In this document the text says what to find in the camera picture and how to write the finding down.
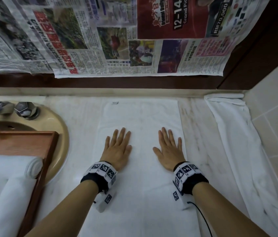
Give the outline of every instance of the black cable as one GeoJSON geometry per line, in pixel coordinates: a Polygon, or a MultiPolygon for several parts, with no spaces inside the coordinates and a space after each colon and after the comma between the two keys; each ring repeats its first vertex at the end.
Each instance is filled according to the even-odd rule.
{"type": "Polygon", "coordinates": [[[204,215],[202,214],[202,212],[200,211],[200,209],[198,208],[198,206],[195,204],[195,203],[193,203],[193,202],[187,202],[188,204],[193,204],[194,206],[196,206],[196,208],[199,210],[199,212],[200,212],[200,214],[202,215],[202,217],[204,218],[204,221],[206,222],[206,225],[207,225],[207,227],[208,227],[208,230],[209,230],[209,233],[210,233],[210,236],[212,237],[212,233],[211,233],[211,230],[210,230],[210,228],[209,228],[209,225],[208,225],[208,223],[207,223],[207,221],[206,221],[206,219],[205,219],[205,217],[204,217],[204,215]]]}

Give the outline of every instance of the finger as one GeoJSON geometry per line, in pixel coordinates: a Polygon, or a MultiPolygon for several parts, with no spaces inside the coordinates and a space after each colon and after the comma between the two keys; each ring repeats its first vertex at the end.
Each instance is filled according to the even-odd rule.
{"type": "Polygon", "coordinates": [[[118,134],[118,130],[114,130],[114,133],[113,133],[113,137],[112,137],[112,141],[111,141],[111,144],[109,146],[113,146],[115,145],[116,143],[116,138],[117,138],[117,134],[118,134]]]}
{"type": "Polygon", "coordinates": [[[121,142],[124,139],[125,131],[126,131],[126,129],[124,127],[122,127],[115,145],[120,145],[121,144],[121,142]]]}
{"type": "Polygon", "coordinates": [[[132,146],[131,145],[126,146],[125,152],[124,152],[124,156],[125,157],[129,157],[131,150],[132,150],[132,146]]]}
{"type": "Polygon", "coordinates": [[[166,143],[164,141],[164,138],[163,138],[163,133],[162,131],[158,131],[158,134],[159,134],[159,143],[160,143],[160,146],[166,146],[166,143]]]}
{"type": "Polygon", "coordinates": [[[182,151],[182,138],[181,138],[181,137],[178,138],[177,148],[178,148],[180,151],[182,151]]]}
{"type": "Polygon", "coordinates": [[[109,148],[109,139],[110,139],[109,136],[106,137],[104,150],[107,150],[109,148]]]}
{"type": "Polygon", "coordinates": [[[163,158],[162,152],[157,147],[153,147],[152,149],[153,149],[153,152],[155,153],[155,155],[158,157],[158,160],[160,161],[160,159],[163,158]]]}
{"type": "Polygon", "coordinates": [[[162,133],[163,133],[163,138],[164,138],[166,145],[170,146],[171,143],[170,143],[169,137],[167,136],[166,129],[164,127],[162,127],[162,133]]]}
{"type": "Polygon", "coordinates": [[[175,146],[175,147],[176,147],[175,139],[174,139],[174,137],[173,137],[173,132],[172,132],[172,130],[169,130],[169,137],[170,137],[170,142],[171,142],[172,146],[175,146]]]}
{"type": "Polygon", "coordinates": [[[128,131],[125,135],[125,138],[123,139],[123,141],[121,142],[121,146],[123,146],[124,148],[126,148],[126,146],[128,145],[129,143],[129,139],[130,139],[130,135],[131,135],[131,132],[128,131]]]}

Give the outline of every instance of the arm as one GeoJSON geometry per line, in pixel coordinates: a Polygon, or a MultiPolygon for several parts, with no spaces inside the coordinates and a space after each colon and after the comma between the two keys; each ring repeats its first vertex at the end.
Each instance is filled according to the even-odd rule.
{"type": "MultiPolygon", "coordinates": [[[[117,134],[118,130],[115,130],[111,143],[109,143],[110,137],[106,138],[100,161],[107,161],[120,171],[127,164],[131,152],[131,146],[128,145],[130,131],[127,132],[125,138],[125,128],[121,129],[118,138],[117,134]]],[[[98,185],[93,180],[81,182],[25,237],[77,236],[98,192],[98,185]]]]}
{"type": "MultiPolygon", "coordinates": [[[[169,136],[164,127],[162,131],[159,131],[162,151],[157,147],[154,147],[153,151],[167,170],[174,171],[176,165],[184,162],[185,158],[182,152],[181,138],[178,139],[176,147],[172,131],[168,132],[169,136]]],[[[211,223],[218,237],[269,237],[209,183],[197,183],[188,192],[192,192],[196,204],[211,223]]]]}

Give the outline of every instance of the newspaper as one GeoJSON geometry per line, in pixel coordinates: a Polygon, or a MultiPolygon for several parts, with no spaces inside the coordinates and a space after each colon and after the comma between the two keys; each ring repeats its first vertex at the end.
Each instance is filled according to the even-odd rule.
{"type": "Polygon", "coordinates": [[[0,72],[223,75],[269,0],[0,0],[0,72]]]}

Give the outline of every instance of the marble countertop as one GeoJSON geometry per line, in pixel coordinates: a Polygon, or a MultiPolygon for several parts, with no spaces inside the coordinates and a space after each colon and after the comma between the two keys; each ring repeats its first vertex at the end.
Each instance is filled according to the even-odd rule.
{"type": "MultiPolygon", "coordinates": [[[[202,98],[178,100],[187,159],[195,163],[211,185],[248,216],[220,139],[216,121],[202,98]]],[[[45,105],[62,117],[68,126],[70,147],[61,171],[44,189],[36,222],[53,210],[79,183],[92,164],[92,151],[101,107],[106,98],[77,96],[0,96],[0,100],[31,101],[45,105]]],[[[198,213],[202,237],[208,228],[198,213]]]]}

